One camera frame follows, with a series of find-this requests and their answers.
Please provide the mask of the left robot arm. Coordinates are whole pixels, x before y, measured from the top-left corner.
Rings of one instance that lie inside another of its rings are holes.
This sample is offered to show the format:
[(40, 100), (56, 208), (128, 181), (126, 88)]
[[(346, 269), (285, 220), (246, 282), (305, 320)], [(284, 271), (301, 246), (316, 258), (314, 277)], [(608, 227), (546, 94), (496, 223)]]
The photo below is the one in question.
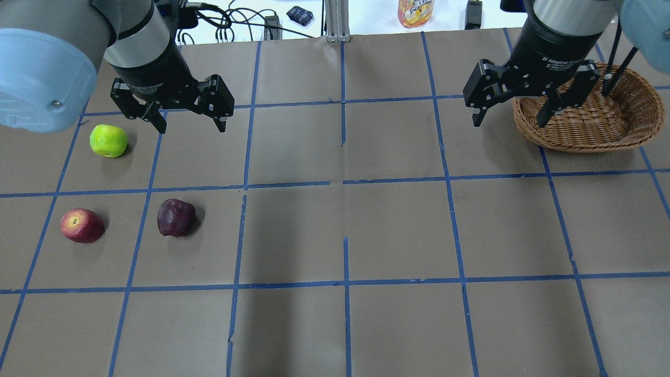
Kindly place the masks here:
[(218, 75), (197, 81), (175, 43), (205, 3), (2, 1), (1, 123), (33, 132), (70, 127), (93, 95), (101, 62), (117, 72), (110, 97), (127, 119), (161, 134), (163, 109), (210, 117), (220, 132), (234, 112)]

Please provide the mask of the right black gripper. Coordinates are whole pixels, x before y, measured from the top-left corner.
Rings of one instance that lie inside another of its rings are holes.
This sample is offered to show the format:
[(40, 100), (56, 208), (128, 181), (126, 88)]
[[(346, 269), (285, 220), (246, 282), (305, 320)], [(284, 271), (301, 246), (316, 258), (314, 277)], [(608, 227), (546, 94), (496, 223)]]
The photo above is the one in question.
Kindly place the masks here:
[(474, 127), (481, 126), (486, 112), (513, 97), (546, 96), (536, 121), (545, 127), (567, 107), (578, 107), (600, 80), (593, 60), (560, 60), (529, 46), (515, 50), (503, 65), (481, 59), (463, 88), (467, 107), (472, 108)]

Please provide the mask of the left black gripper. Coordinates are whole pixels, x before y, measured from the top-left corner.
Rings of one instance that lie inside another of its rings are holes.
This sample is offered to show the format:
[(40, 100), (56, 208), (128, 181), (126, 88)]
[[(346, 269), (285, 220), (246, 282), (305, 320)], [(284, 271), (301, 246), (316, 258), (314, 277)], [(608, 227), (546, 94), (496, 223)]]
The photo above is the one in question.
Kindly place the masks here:
[(199, 81), (179, 50), (165, 50), (157, 60), (136, 68), (114, 66), (110, 97), (129, 117), (142, 117), (161, 135), (166, 121), (161, 109), (187, 109), (197, 114), (216, 117), (221, 133), (234, 112), (235, 99), (222, 78), (213, 74)]

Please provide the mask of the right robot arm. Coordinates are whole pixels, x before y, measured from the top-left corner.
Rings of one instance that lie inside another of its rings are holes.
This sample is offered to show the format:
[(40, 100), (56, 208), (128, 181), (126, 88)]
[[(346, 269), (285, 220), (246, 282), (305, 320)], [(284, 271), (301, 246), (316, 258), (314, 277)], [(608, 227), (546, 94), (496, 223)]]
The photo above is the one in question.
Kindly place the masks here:
[(660, 72), (668, 73), (668, 1), (502, 1), (500, 9), (525, 13), (519, 40), (502, 66), (480, 60), (463, 89), (478, 127), (493, 106), (517, 96), (546, 96), (537, 116), (545, 127), (553, 115), (583, 105), (601, 75), (587, 55), (613, 19), (618, 33)]

